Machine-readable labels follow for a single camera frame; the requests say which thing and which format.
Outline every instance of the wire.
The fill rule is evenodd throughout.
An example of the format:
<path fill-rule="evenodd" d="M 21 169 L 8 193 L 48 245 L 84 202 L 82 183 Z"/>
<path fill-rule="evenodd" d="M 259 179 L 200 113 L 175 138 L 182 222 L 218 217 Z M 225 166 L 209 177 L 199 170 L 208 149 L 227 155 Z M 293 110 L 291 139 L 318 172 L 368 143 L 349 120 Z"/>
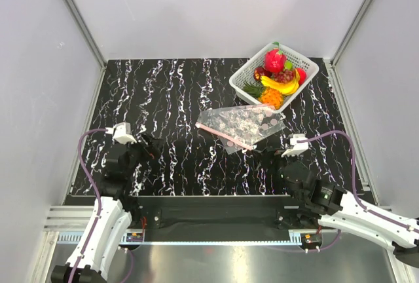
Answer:
<path fill-rule="evenodd" d="M 120 281 L 120 283 L 125 283 L 129 279 L 129 277 L 131 276 L 132 270 L 134 269 L 134 254 L 129 249 L 127 249 L 126 252 L 128 253 L 128 255 L 130 255 L 131 266 L 130 266 L 130 270 L 128 271 L 128 273 L 126 274 L 124 279 L 122 281 Z"/>
<path fill-rule="evenodd" d="M 351 155 L 352 155 L 352 157 L 351 157 L 351 161 L 352 161 L 352 193 L 354 194 L 355 201 L 358 203 L 358 205 L 362 209 L 364 209 L 364 211 L 369 212 L 374 216 L 380 217 L 380 218 L 386 220 L 387 222 L 396 224 L 397 226 L 400 226 L 400 227 L 403 227 L 403 228 L 406 228 L 406 229 L 409 229 L 409 227 L 412 227 L 411 225 L 401 223 L 401 222 L 396 221 L 395 219 L 392 219 L 390 217 L 383 216 L 382 214 L 380 214 L 378 212 L 375 212 L 374 210 L 370 210 L 370 209 L 367 208 L 366 205 L 364 205 L 361 202 L 361 199 L 359 199 L 359 196 L 357 194 L 356 184 L 355 184 L 356 183 L 356 175 L 355 175 L 355 159 L 356 159 L 356 157 L 355 157 L 354 143 L 353 143 L 351 137 L 349 137 L 345 132 L 340 131 L 340 130 L 332 130 L 332 131 L 325 132 L 324 134 L 321 134 L 319 136 L 316 136 L 316 137 L 313 137 L 313 138 L 310 138 L 310 139 L 307 139 L 307 140 L 299 140 L 299 141 L 297 141 L 297 143 L 306 143 L 306 142 L 317 141 L 317 140 L 322 139 L 323 137 L 330 136 L 332 134 L 340 134 L 340 135 L 344 136 L 349 142 L 349 146 L 350 146 L 350 149 L 351 149 Z M 419 229 L 413 229 L 413 231 L 415 233 L 419 234 Z"/>
<path fill-rule="evenodd" d="M 98 223 L 98 220 L 100 218 L 100 213 L 101 213 L 101 210 L 102 210 L 102 203 L 101 203 L 101 200 L 100 200 L 100 193 L 99 193 L 98 186 L 96 185 L 95 181 L 93 180 L 92 175 L 90 175 L 90 172 L 87 170 L 86 164 L 84 163 L 84 160 L 83 160 L 83 157 L 82 157 L 82 143 L 83 143 L 83 139 L 85 137 L 87 137 L 89 134 L 94 134 L 96 132 L 107 132 L 107 129 L 101 129 L 101 128 L 99 128 L 99 129 L 92 129 L 92 130 L 86 131 L 80 137 L 79 144 L 77 146 L 77 154 L 78 154 L 78 157 L 79 157 L 80 165 L 81 165 L 84 173 L 86 174 L 87 179 L 89 180 L 90 184 L 92 185 L 93 190 L 94 190 L 95 197 L 98 200 L 98 212 L 96 214 L 95 220 L 93 221 L 92 227 L 89 230 L 89 233 L 88 233 L 88 235 L 86 237 L 86 240 L 85 240 L 85 242 L 83 244 L 83 247 L 80 250 L 80 254 L 81 255 L 83 255 L 83 253 L 86 251 L 86 247 L 88 246 L 88 243 L 90 242 L 90 239 L 92 238 L 94 229 L 96 228 L 96 224 Z M 147 218 L 146 217 L 142 217 L 141 218 L 141 224 L 143 226 L 142 243 L 144 243 L 145 226 L 147 225 Z M 126 250 L 126 251 L 130 255 L 131 267 L 130 267 L 130 270 L 128 271 L 128 274 L 125 276 L 125 278 L 120 283 L 125 283 L 128 280 L 128 278 L 130 277 L 130 275 L 132 274 L 132 270 L 134 269 L 134 255 L 133 255 L 133 253 L 130 250 Z M 73 268 L 72 268 L 72 270 L 70 272 L 70 276 L 69 276 L 69 280 L 68 280 L 69 283 L 72 283 L 73 282 L 73 279 L 74 279 L 74 276 L 75 276 L 75 272 L 77 270 L 77 266 L 79 265 L 80 261 L 81 261 L 81 256 L 76 259 L 76 262 L 75 262 L 75 264 L 74 264 L 74 266 L 73 266 Z"/>
<path fill-rule="evenodd" d="M 321 231 L 321 229 L 320 229 L 320 235 L 321 235 L 321 244 L 323 244 L 323 241 L 324 241 L 324 238 L 323 238 L 323 232 Z"/>
<path fill-rule="evenodd" d="M 94 182 L 94 180 L 93 180 L 93 178 L 92 178 L 92 175 L 90 175 L 90 172 L 87 170 L 86 164 L 84 163 L 84 161 L 83 161 L 83 156 L 82 156 L 82 144 L 83 144 L 83 139 L 84 139 L 85 137 L 87 137 L 89 134 L 94 134 L 94 133 L 96 133 L 96 132 L 107 132 L 107 130 L 106 130 L 106 129 L 91 129 L 91 130 L 89 130 L 89 131 L 86 131 L 86 132 L 85 132 L 85 133 L 84 133 L 84 134 L 80 137 L 80 139 L 79 139 L 79 144 L 78 144 L 78 146 L 77 146 L 77 154 L 78 154 L 78 156 L 79 156 L 80 165 L 81 165 L 82 169 L 84 170 L 84 173 L 86 174 L 87 179 L 89 180 L 90 184 L 92 185 L 93 190 L 94 190 L 94 195 L 95 195 L 96 199 L 98 200 L 98 212 L 96 213 L 96 217 L 95 217 L 95 219 L 94 219 L 94 221 L 93 221 L 92 227 L 90 228 L 89 233 L 88 233 L 88 235 L 87 235 L 87 237 L 86 237 L 86 240 L 84 241 L 84 244 L 83 244 L 83 246 L 82 246 L 82 248 L 81 248 L 81 251 L 80 251 L 80 256 L 79 256 L 79 257 L 77 257 L 76 262 L 74 263 L 74 266 L 73 266 L 73 268 L 72 268 L 72 270 L 71 270 L 71 272 L 70 272 L 70 276 L 69 276 L 69 279 L 68 279 L 68 282 L 69 282 L 69 283 L 72 283 L 72 282 L 73 282 L 74 275 L 75 275 L 76 270 L 77 270 L 77 266 L 79 265 L 80 260 L 81 260 L 81 258 L 82 258 L 81 256 L 84 254 L 84 252 L 85 252 L 85 250 L 86 250 L 86 247 L 87 247 L 87 245 L 88 245 L 88 243 L 89 243 L 89 241 L 90 241 L 90 238 L 91 238 L 91 237 L 92 237 L 92 235 L 93 235 L 93 232 L 94 232 L 94 229 L 95 229 L 95 227 L 96 227 L 96 224 L 98 224 L 98 220 L 99 220 L 99 218 L 100 218 L 100 212 L 101 212 L 101 210 L 102 210 L 102 202 L 101 202 L 101 200 L 100 200 L 100 194 L 99 194 L 99 189 L 98 189 L 98 186 L 97 186 L 97 185 L 96 185 L 96 183 Z"/>

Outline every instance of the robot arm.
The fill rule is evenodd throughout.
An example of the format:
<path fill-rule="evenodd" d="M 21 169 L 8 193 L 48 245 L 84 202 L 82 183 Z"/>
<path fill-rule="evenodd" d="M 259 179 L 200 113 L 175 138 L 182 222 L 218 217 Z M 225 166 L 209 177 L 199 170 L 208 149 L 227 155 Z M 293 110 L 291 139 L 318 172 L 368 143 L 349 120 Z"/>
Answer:
<path fill-rule="evenodd" d="M 66 265 L 55 266 L 51 274 L 52 283 L 69 282 L 70 273 L 76 265 L 72 283 L 106 283 L 123 234 L 133 221 L 137 223 L 141 217 L 141 209 L 129 196 L 131 177 L 140 162 L 158 157 L 160 149 L 155 146 L 154 139 L 145 134 L 137 141 L 130 134 L 129 123 L 106 129 L 106 133 L 112 134 L 117 143 L 107 152 L 100 185 L 101 197 L 96 199 L 92 217 Z M 98 212 L 99 201 L 101 212 Z"/>
<path fill-rule="evenodd" d="M 299 155 L 308 149 L 301 134 L 292 135 L 291 148 L 282 154 Z M 407 265 L 419 267 L 419 221 L 383 210 L 330 182 L 321 181 L 299 162 L 280 169 L 289 194 L 300 200 L 300 210 L 318 225 L 340 229 L 393 251 Z"/>

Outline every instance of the red dragon fruit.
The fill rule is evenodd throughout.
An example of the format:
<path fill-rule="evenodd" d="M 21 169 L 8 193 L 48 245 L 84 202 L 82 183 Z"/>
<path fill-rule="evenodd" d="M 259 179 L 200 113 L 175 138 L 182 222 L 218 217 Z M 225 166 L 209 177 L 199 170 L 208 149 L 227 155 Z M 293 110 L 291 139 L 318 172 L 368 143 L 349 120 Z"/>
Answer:
<path fill-rule="evenodd" d="M 272 49 L 264 57 L 264 68 L 272 73 L 279 73 L 282 71 L 287 57 L 278 49 Z"/>

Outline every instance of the toy fruit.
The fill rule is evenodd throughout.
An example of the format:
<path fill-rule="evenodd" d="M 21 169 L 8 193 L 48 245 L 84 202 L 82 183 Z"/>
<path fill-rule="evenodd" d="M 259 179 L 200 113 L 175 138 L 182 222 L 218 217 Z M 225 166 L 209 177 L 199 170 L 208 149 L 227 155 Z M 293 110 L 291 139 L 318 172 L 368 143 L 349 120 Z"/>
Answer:
<path fill-rule="evenodd" d="M 275 74 L 275 77 L 273 77 L 273 79 L 279 83 L 288 83 L 295 78 L 295 72 L 296 71 L 284 69 L 283 71 Z"/>
<path fill-rule="evenodd" d="M 278 48 L 275 48 L 264 56 L 264 68 L 272 73 L 279 73 L 286 61 L 287 56 L 282 54 Z"/>
<path fill-rule="evenodd" d="M 288 69 L 288 70 L 292 70 L 292 69 L 294 68 L 293 63 L 292 63 L 292 62 L 290 62 L 289 60 L 287 60 L 287 61 L 285 62 L 285 64 L 283 65 L 283 67 L 284 67 L 285 69 Z"/>
<path fill-rule="evenodd" d="M 295 70 L 295 75 L 299 77 L 299 84 L 303 84 L 304 81 L 307 79 L 307 73 L 301 69 L 301 68 L 297 68 Z"/>
<path fill-rule="evenodd" d="M 264 86 L 280 91 L 283 95 L 290 95 L 294 93 L 299 86 L 297 79 L 293 79 L 288 83 L 279 83 L 268 77 L 261 77 L 261 82 Z"/>
<path fill-rule="evenodd" d="M 257 98 L 262 104 L 270 104 L 279 109 L 283 103 L 282 94 L 273 88 L 265 88 L 263 85 L 251 85 L 244 83 L 243 91 Z"/>
<path fill-rule="evenodd" d="M 300 85 L 298 83 L 295 83 L 294 88 L 291 91 L 289 91 L 288 93 L 284 94 L 284 95 L 292 95 L 292 94 L 296 93 L 296 91 L 299 89 L 299 86 Z"/>
<path fill-rule="evenodd" d="M 270 76 L 272 75 L 271 72 L 269 72 L 268 70 L 266 70 L 264 67 L 260 66 L 258 68 L 255 69 L 255 72 L 253 73 L 253 77 L 255 78 L 256 81 L 260 81 L 261 80 L 261 76 L 266 76 L 268 78 L 270 78 Z"/>

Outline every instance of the grapes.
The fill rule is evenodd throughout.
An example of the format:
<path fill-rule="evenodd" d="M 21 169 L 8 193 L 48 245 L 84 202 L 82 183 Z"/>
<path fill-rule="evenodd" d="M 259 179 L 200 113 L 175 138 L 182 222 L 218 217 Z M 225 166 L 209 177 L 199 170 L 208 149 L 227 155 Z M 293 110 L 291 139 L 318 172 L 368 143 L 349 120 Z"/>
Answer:
<path fill-rule="evenodd" d="M 294 70 L 284 69 L 279 73 L 273 73 L 271 78 L 279 83 L 288 83 L 295 78 L 295 72 Z"/>

